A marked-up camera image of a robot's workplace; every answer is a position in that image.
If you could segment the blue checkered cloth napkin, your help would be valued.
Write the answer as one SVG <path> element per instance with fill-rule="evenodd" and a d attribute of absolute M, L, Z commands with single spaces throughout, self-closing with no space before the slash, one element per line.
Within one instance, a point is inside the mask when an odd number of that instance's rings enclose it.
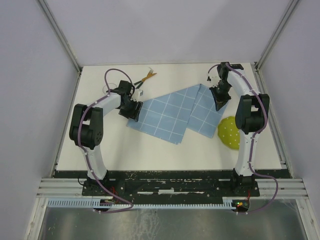
<path fill-rule="evenodd" d="M 178 145 L 186 129 L 212 138 L 225 109 L 217 111 L 211 90 L 197 84 L 145 101 L 138 121 L 126 126 Z"/>

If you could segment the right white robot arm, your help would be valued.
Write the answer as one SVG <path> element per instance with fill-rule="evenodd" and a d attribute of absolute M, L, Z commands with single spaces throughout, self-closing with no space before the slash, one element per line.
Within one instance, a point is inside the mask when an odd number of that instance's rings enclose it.
<path fill-rule="evenodd" d="M 232 98 L 231 88 L 239 97 L 235 126 L 239 130 L 239 152 L 229 183 L 231 193 L 242 195 L 255 187 L 254 158 L 261 132 L 268 123 L 270 97 L 254 90 L 247 80 L 241 64 L 221 62 L 215 65 L 220 78 L 217 86 L 210 87 L 215 110 L 219 111 Z"/>

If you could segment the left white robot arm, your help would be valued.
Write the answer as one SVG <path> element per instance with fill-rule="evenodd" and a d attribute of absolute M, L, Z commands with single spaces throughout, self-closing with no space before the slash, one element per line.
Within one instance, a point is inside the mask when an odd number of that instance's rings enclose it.
<path fill-rule="evenodd" d="M 104 117 L 118 110 L 120 116 L 137 122 L 143 106 L 140 101 L 143 94 L 139 86 L 121 80 L 115 89 L 107 85 L 104 96 L 90 105 L 78 103 L 73 108 L 69 138 L 84 158 L 87 168 L 85 186 L 93 187 L 99 195 L 106 195 L 111 189 L 111 183 L 105 179 L 108 170 L 100 148 L 104 136 Z"/>

